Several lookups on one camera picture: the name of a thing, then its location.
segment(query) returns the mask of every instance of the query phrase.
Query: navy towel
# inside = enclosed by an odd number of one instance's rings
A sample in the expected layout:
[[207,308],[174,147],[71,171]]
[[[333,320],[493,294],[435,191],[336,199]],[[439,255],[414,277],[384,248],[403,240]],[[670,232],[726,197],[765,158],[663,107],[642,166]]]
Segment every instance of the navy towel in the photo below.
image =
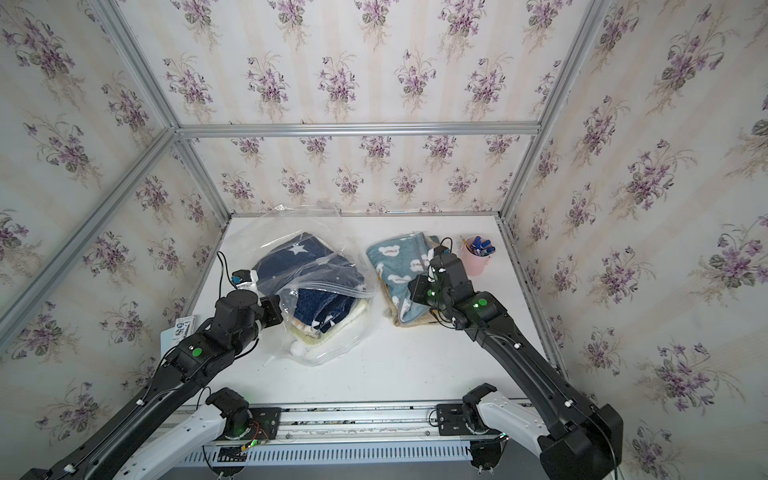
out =
[[[275,295],[290,281],[330,284],[361,290],[365,278],[344,256],[334,254],[319,238],[302,233],[272,249],[253,267],[263,295]],[[299,288],[293,312],[305,325],[327,332],[352,309],[355,298],[324,290]]]

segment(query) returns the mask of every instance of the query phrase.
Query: white star print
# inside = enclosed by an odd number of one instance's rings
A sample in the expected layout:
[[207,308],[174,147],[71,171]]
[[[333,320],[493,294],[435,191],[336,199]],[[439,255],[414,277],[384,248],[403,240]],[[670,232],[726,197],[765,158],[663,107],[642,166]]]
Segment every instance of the white star print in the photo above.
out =
[[304,245],[299,245],[298,243],[293,247],[289,248],[288,251],[293,252],[294,255],[297,255],[298,253],[301,253],[301,252],[309,253],[306,250],[304,250]]

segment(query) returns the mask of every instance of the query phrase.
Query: floral wallpaper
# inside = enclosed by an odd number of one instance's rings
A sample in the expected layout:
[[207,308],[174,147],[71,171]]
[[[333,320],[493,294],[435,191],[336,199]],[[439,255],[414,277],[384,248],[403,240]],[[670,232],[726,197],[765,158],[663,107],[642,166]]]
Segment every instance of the floral wallpaper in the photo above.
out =
[[253,124],[537,120],[588,2],[118,5],[182,123]]
[[[76,449],[151,378],[160,332],[182,315],[220,234],[201,200],[184,166],[162,157],[2,353],[0,389],[13,394],[0,422],[19,432],[0,442],[9,478]],[[5,251],[33,247],[15,212],[2,215]]]
[[529,141],[525,135],[252,137],[192,145],[237,213],[318,200],[349,212],[439,213],[499,210]]
[[768,476],[767,5],[614,2],[510,217],[627,478]]
[[0,313],[161,132],[85,0],[0,4]]

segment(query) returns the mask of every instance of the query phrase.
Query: purple flower pattern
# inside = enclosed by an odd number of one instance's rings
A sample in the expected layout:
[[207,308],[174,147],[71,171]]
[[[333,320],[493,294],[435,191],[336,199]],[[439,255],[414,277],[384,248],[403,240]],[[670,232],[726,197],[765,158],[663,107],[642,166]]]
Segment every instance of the purple flower pattern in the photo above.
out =
[[632,216],[637,220],[637,208],[648,211],[656,200],[666,200],[667,192],[674,185],[674,172],[677,164],[695,164],[696,160],[690,156],[691,150],[672,151],[672,147],[664,139],[661,139],[656,148],[645,151],[638,157],[639,160],[631,164],[628,169],[632,174],[632,181],[621,184],[611,198],[616,199],[611,213],[618,211],[619,218]]
[[420,109],[426,102],[424,89],[427,82],[437,77],[437,71],[432,67],[434,61],[431,57],[423,58],[418,49],[413,55],[408,50],[402,54],[402,67],[395,70],[395,74],[402,85],[402,106],[410,108],[411,113]]
[[504,199],[507,196],[507,192],[509,192],[509,184],[512,183],[512,177],[514,177],[515,172],[509,172],[507,177],[499,182],[498,187],[496,187],[496,190],[498,191],[498,198]]
[[637,427],[637,437],[625,442],[625,445],[632,445],[631,449],[627,449],[631,455],[628,462],[630,468],[662,480],[683,480],[675,463],[680,450],[672,446],[672,432],[664,429],[654,431],[645,426],[645,422],[642,423]]
[[109,280],[118,288],[121,282],[133,285],[136,277],[135,258],[128,258],[130,250],[121,242],[121,236],[104,232],[96,237],[91,249],[83,256],[83,264],[94,276],[109,272]]
[[171,290],[168,295],[170,306],[163,309],[163,316],[168,320],[168,326],[173,326],[176,320],[181,318],[184,313],[184,307],[187,305],[187,299],[182,296],[174,297],[176,290]]
[[582,366],[587,373],[599,369],[610,370],[613,376],[621,373],[621,366],[624,365],[624,359],[618,354],[621,338],[615,336],[614,331],[613,327],[592,327],[590,342],[581,349],[581,355],[586,359]]
[[131,395],[136,395],[139,390],[147,388],[152,383],[152,377],[154,376],[155,366],[157,359],[153,356],[146,360],[142,360],[139,366],[135,370],[131,370],[126,376],[124,382],[120,384],[120,388],[129,392]]
[[500,164],[507,149],[518,141],[520,141],[520,135],[485,135],[485,144],[488,145],[485,161],[490,163],[490,167]]
[[644,373],[637,384],[645,389],[647,398],[660,404],[665,412],[671,403],[678,412],[700,409],[704,415],[707,407],[715,404],[722,385],[728,387],[732,397],[737,394],[746,401],[736,387],[739,382],[736,377],[709,368],[711,354],[701,343],[688,348],[672,341],[668,346],[657,346],[657,350],[661,364],[650,360],[640,363],[638,368]]
[[502,63],[509,59],[511,57],[507,55],[499,55],[494,61],[490,61],[488,58],[481,58],[478,61],[478,66],[484,67],[485,70],[478,72],[475,69],[469,75],[469,83],[465,90],[472,93],[472,98],[466,101],[464,113],[469,113],[470,120],[480,121],[485,118],[489,111],[492,111],[491,104],[498,101],[502,89],[506,87],[504,85],[506,77],[502,71]]
[[528,261],[525,264],[525,274],[528,275],[531,286],[536,290],[541,290],[541,266],[538,264],[538,258],[534,258],[532,262]]
[[473,198],[469,206],[466,207],[464,210],[468,212],[490,212],[493,210],[493,207],[491,206],[491,204],[483,200],[482,197],[480,197],[480,198]]
[[640,22],[641,0],[624,0],[611,5],[603,19],[603,33],[594,46],[591,61],[597,61],[593,72],[600,71],[613,56],[616,44],[625,33],[633,32]]
[[146,147],[154,139],[154,129],[149,128],[149,114],[138,95],[124,83],[124,71],[113,75],[112,83],[103,84],[101,91],[109,97],[109,111],[114,114],[118,127],[127,125],[131,139],[137,147]]
[[439,214],[442,212],[443,200],[434,200],[422,202],[422,206],[419,208],[420,213]]
[[539,99],[533,104],[533,107],[531,107],[531,115],[538,116],[541,111],[544,110],[544,106],[547,104],[547,99],[549,98],[549,92],[552,90],[552,87],[554,87],[554,80],[557,78],[558,69],[560,68],[561,63],[562,61],[557,60],[552,64],[550,71],[544,74],[543,77],[539,77],[538,86],[536,87],[536,90],[534,90],[534,92],[539,94]]
[[584,120],[587,133],[576,142],[576,155],[571,165],[576,165],[576,168],[592,165],[592,154],[595,157],[600,155],[603,147],[611,144],[611,136],[616,131],[616,120],[630,111],[626,103],[620,101],[614,104],[614,99],[606,95],[603,104],[592,110],[590,116]]
[[279,55],[267,53],[262,61],[255,57],[248,58],[248,90],[260,95],[258,100],[259,111],[269,116],[273,123],[283,121],[286,112],[285,103],[288,102],[288,84],[285,77],[277,70],[276,62]]
[[585,223],[592,225],[597,216],[595,215],[601,208],[594,202],[597,194],[592,187],[591,182],[587,182],[581,190],[576,190],[571,198],[571,208],[565,214],[563,224],[566,226],[563,235],[573,237],[578,232],[578,228]]
[[388,214],[389,213],[389,200],[382,200],[380,202],[369,202],[368,208],[366,208],[367,214]]
[[448,62],[459,60],[471,48],[469,35],[477,35],[480,19],[485,16],[485,0],[442,0],[440,20],[448,22],[448,30],[440,34],[440,51]]
[[549,333],[558,345],[559,349],[565,347],[565,340],[572,342],[571,331],[563,325],[563,318],[559,315],[549,317]]
[[84,78],[72,73],[74,60],[64,51],[64,39],[51,30],[51,26],[21,7],[22,0],[9,0],[0,5],[0,22],[8,27],[2,34],[5,46],[14,48],[20,67],[36,65],[43,75],[43,86],[61,103],[64,97],[79,108],[85,99],[81,88]]
[[247,137],[247,138],[231,138],[232,145],[237,147],[240,151],[240,156],[245,159],[246,163],[252,164],[254,167],[261,165],[263,158],[259,149],[261,148],[261,142],[264,141],[264,137]]
[[392,137],[363,137],[360,141],[360,149],[366,151],[362,159],[362,165],[369,167],[371,173],[381,171],[384,165],[389,164],[389,149],[392,148]]
[[688,30],[670,40],[672,46],[667,53],[670,66],[661,72],[660,78],[654,79],[655,88],[648,97],[655,97],[657,104],[647,114],[660,114],[665,108],[674,108],[672,100],[683,96],[682,88],[686,82],[692,81],[697,72],[705,68],[715,70],[725,57],[725,53],[718,49],[735,32],[721,30],[728,19],[723,8],[714,15],[710,14],[710,8],[712,5],[707,5]]
[[13,221],[16,210],[0,210],[0,284],[12,285],[14,276],[32,278],[43,266],[43,257],[37,253],[42,241],[24,241],[29,229]]
[[184,275],[184,261],[176,253],[176,240],[166,237],[159,242],[150,242],[151,248],[147,253],[154,259],[155,270],[165,270],[170,275],[178,278]]
[[136,201],[141,204],[141,209],[151,208],[154,219],[159,224],[163,222],[170,225],[174,218],[174,202],[168,200],[168,192],[163,188],[163,181],[156,175],[144,178],[143,184],[135,192]]
[[40,357],[40,363],[53,359],[61,363],[61,354],[64,349],[73,353],[78,352],[80,339],[71,326],[61,327],[53,317],[56,305],[44,302],[40,313],[16,336],[8,351],[11,359],[25,359],[31,353]]
[[737,300],[737,288],[768,283],[768,251],[756,238],[768,228],[767,219],[768,214],[758,217],[749,227],[737,227],[731,223],[722,226],[731,231],[722,233],[717,239],[717,247],[722,248],[720,253],[712,255],[709,260],[699,257],[701,268],[688,274],[706,283],[694,290],[694,295],[704,298],[707,303],[717,299],[725,305],[724,293]]
[[210,247],[210,245],[201,245],[201,241],[202,238],[197,241],[197,250],[192,252],[192,259],[194,260],[195,265],[197,265],[197,268],[203,269],[205,268],[206,263],[208,263],[210,253],[213,251],[213,249]]
[[250,211],[253,206],[253,188],[243,176],[245,172],[236,170],[233,174],[221,174],[221,187],[225,194],[232,195],[231,204],[240,210]]
[[343,52],[336,60],[323,57],[323,67],[317,75],[320,79],[319,89],[328,92],[326,113],[332,114],[337,122],[345,121],[352,110],[351,103],[355,101],[355,88],[359,84],[355,75],[349,69],[349,61],[355,55]]
[[283,176],[280,184],[288,190],[291,200],[306,203],[306,186],[312,183],[306,172],[297,172],[293,168],[283,168],[281,171]]
[[453,175],[448,177],[445,182],[448,184],[450,196],[455,199],[454,203],[458,203],[464,200],[464,196],[467,194],[467,190],[473,185],[478,183],[476,172],[471,172],[466,167],[456,168],[453,171]]
[[547,240],[549,238],[551,226],[549,224],[547,207],[542,207],[541,210],[533,215],[532,223],[531,228],[528,230],[528,239],[530,240],[528,248],[533,247],[539,240]]
[[622,252],[612,250],[603,259],[605,273],[598,272],[590,278],[593,285],[589,294],[594,296],[596,303],[602,303],[608,308],[608,300],[613,300],[617,305],[624,299],[632,301],[643,274],[656,278],[650,269],[651,264],[639,261],[636,257],[632,247],[627,247]]
[[296,42],[298,51],[302,45],[306,45],[307,33],[304,30],[304,13],[307,2],[312,0],[267,0],[273,10],[277,10],[278,27],[283,31],[283,40],[292,38]]
[[424,180],[419,176],[421,172],[414,172],[410,167],[400,167],[397,169],[397,176],[392,182],[397,187],[397,197],[407,204],[413,199],[416,187]]
[[210,96],[210,85],[194,69],[196,61],[194,55],[181,55],[178,63],[172,58],[164,58],[163,63],[168,68],[165,80],[168,82],[168,91],[184,97],[181,104],[184,111],[194,115],[199,123],[209,124],[214,112],[209,105],[214,102],[214,98]]
[[333,183],[339,188],[342,200],[352,205],[357,201],[357,190],[365,181],[359,172],[352,171],[348,167],[340,167],[336,177],[333,178]]
[[35,117],[35,120],[39,127],[37,124],[24,123],[24,129],[38,145],[38,160],[64,167],[72,174],[70,178],[80,182],[85,188],[96,184],[96,187],[101,189],[101,179],[104,178],[101,165],[96,164],[85,153],[82,144],[83,130],[64,121],[63,114],[59,115],[56,121],[38,117]]
[[306,145],[306,155],[310,159],[310,163],[317,162],[320,166],[326,163],[326,145],[328,141],[333,137],[301,137],[299,141],[303,145]]
[[424,149],[429,150],[424,165],[429,165],[429,171],[442,170],[448,164],[448,159],[453,157],[455,147],[456,137],[452,135],[429,135],[424,143]]
[[576,293],[576,284],[581,283],[581,278],[576,274],[576,267],[577,264],[573,255],[558,258],[558,264],[549,280],[549,285],[553,288],[549,293],[550,295],[560,296],[569,290],[571,293]]
[[373,49],[384,45],[384,40],[389,37],[386,32],[386,16],[392,3],[400,0],[355,0],[355,6],[362,10],[362,35],[365,41],[373,41]]
[[203,198],[200,194],[185,194],[181,199],[181,206],[184,208],[184,218],[192,220],[202,230],[208,228],[208,216],[202,204]]
[[106,318],[98,325],[109,334],[110,345],[123,342],[136,342],[141,345],[143,340],[151,337],[152,330],[141,321],[138,307],[138,303],[126,302],[123,297],[116,310],[104,312]]
[[112,416],[109,405],[94,400],[90,393],[92,386],[90,382],[83,382],[75,387],[70,383],[64,398],[48,405],[43,418],[35,422],[35,427],[50,431],[51,437],[58,441],[68,438],[72,433],[79,433],[83,438],[87,438],[99,424]]
[[[766,29],[768,29],[768,0],[766,0]],[[768,110],[768,95],[763,100],[762,111]],[[726,158],[733,158],[742,164],[726,177],[744,175],[754,178],[758,170],[768,173],[768,118],[762,118],[752,125],[752,130],[739,133],[740,144],[728,150]]]
[[538,155],[538,165],[534,174],[536,179],[534,187],[541,188],[544,186],[547,177],[558,171],[560,160],[562,160],[562,157],[558,154],[558,145],[554,142],[554,139],[550,139],[547,146]]
[[[573,0],[565,0],[565,5],[570,6]],[[544,46],[549,40],[554,29],[552,22],[563,9],[563,0],[528,0],[525,9],[531,14],[528,24],[523,28],[525,41],[531,43],[531,50]]]
[[219,0],[170,0],[177,10],[184,12],[187,28],[192,32],[195,41],[200,39],[208,43],[211,52],[219,45],[221,35],[216,33],[216,25],[210,19],[210,6]]

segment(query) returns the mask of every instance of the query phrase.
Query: metal extrusion bar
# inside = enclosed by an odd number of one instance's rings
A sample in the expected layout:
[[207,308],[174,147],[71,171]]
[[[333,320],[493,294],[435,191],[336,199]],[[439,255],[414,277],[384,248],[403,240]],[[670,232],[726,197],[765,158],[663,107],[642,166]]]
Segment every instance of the metal extrusion bar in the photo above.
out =
[[187,168],[190,176],[192,176],[192,180],[208,200],[208,204],[219,220],[219,224],[226,224],[230,220],[230,211],[224,203],[219,190],[216,188],[216,184],[205,169],[203,161],[197,155],[192,145],[190,145],[189,140],[177,141],[176,149],[181,156],[182,163]]
[[382,124],[182,125],[182,138],[341,137],[365,135],[536,135],[537,121],[419,122]]
[[589,9],[584,14],[581,28],[576,35],[571,50],[568,52],[568,56],[560,67],[558,79],[549,94],[547,106],[541,116],[541,131],[528,148],[523,161],[520,163],[517,174],[512,178],[512,185],[510,185],[509,192],[507,192],[507,196],[504,199],[502,218],[509,218],[512,210],[514,210],[528,175],[536,164],[539,152],[544,143],[549,140],[560,112],[568,101],[568,94],[571,92],[574,82],[576,82],[581,66],[591,53],[594,40],[602,28],[603,18],[612,1],[592,0]]
[[152,142],[139,157],[134,166],[123,176],[120,183],[112,189],[104,201],[92,212],[80,228],[75,231],[64,246],[48,261],[48,265],[31,282],[0,318],[0,351],[16,338],[18,333],[35,315],[44,300],[54,292],[64,280],[69,270],[80,261],[80,255],[104,232],[114,215],[125,201],[133,195],[134,189],[144,179],[144,175],[157,164],[157,161],[176,140],[173,129],[168,128]]
[[547,327],[546,315],[538,301],[538,295],[536,295],[536,292],[532,288],[528,275],[525,274],[525,269],[520,263],[520,256],[518,255],[512,232],[503,219],[499,218],[496,222],[499,230],[502,231],[504,245],[506,245],[509,259],[512,261],[512,268],[515,269],[515,275],[521,283],[523,297],[528,304],[528,310],[531,312],[531,318],[533,319],[533,324],[536,326],[536,333],[538,333],[538,337],[541,339],[541,345],[544,347],[544,353],[547,356],[547,360],[549,360],[550,365],[563,375],[563,378],[570,382],[571,380],[568,378],[568,374],[565,371],[563,358],[560,355],[560,349],[552,338],[550,329]]
[[144,97],[155,110],[164,127],[179,125],[180,122],[174,109],[168,103],[161,86],[152,75],[152,69],[141,53],[141,48],[115,0],[91,0],[90,4],[101,24],[109,32],[112,43],[123,58],[129,73],[136,80],[139,88],[144,91]]

